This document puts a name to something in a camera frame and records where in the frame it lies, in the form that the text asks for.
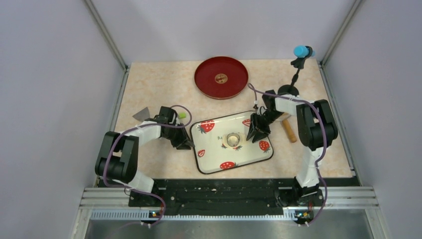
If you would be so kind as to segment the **strawberry print rectangular tray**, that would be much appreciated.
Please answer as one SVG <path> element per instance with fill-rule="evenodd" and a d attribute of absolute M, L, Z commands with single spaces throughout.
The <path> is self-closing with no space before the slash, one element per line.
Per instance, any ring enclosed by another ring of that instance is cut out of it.
<path fill-rule="evenodd" d="M 197 169 L 202 174 L 213 174 L 272 158 L 274 150 L 268 137 L 255 143 L 246 141 L 239 150 L 221 147 L 221 137 L 225 134 L 239 132 L 247 136 L 252 114 L 253 111 L 245 111 L 192 124 L 190 134 L 195 145 Z"/>

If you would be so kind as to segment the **white dough lump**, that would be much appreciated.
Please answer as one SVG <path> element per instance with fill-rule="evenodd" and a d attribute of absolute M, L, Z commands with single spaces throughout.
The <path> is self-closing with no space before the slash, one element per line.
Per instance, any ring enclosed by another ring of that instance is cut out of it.
<path fill-rule="evenodd" d="M 239 132 L 232 132 L 221 137 L 221 147 L 239 150 L 246 144 L 246 135 Z"/>

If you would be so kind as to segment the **wooden dough roller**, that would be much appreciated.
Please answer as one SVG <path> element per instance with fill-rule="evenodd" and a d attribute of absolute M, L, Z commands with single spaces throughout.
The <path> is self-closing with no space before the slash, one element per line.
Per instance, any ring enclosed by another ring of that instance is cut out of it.
<path fill-rule="evenodd" d="M 291 127 L 288 118 L 290 117 L 290 114 L 284 113 L 281 115 L 281 126 L 284 129 L 286 136 L 288 138 L 288 140 L 290 141 L 290 143 L 295 143 L 297 142 L 297 138 L 296 135 L 293 131 L 293 128 Z"/>

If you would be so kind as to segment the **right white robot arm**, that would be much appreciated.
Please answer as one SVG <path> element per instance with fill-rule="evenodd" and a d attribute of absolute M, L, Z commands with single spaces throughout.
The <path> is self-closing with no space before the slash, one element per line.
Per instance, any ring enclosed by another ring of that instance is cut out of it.
<path fill-rule="evenodd" d="M 298 205 L 305 205 L 319 190 L 318 167 L 327 148 L 338 137 L 330 104 L 325 99 L 309 102 L 297 95 L 287 92 L 276 94 L 273 90 L 263 92 L 262 100 L 266 109 L 251 115 L 246 139 L 257 142 L 268 137 L 270 124 L 283 114 L 296 117 L 304 154 L 302 168 L 294 178 L 292 199 Z"/>

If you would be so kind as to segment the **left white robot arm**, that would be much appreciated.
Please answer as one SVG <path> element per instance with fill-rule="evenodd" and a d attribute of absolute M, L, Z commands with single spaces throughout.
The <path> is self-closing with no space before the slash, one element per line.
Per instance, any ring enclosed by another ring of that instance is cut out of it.
<path fill-rule="evenodd" d="M 159 201 L 154 180 L 138 170 L 139 147 L 164 138 L 177 150 L 190 150 L 195 145 L 188 136 L 186 126 L 180 122 L 174 106 L 160 108 L 153 118 L 121 132 L 108 131 L 103 137 L 95 164 L 95 174 L 108 187 L 124 187 L 140 194 L 148 206 Z"/>

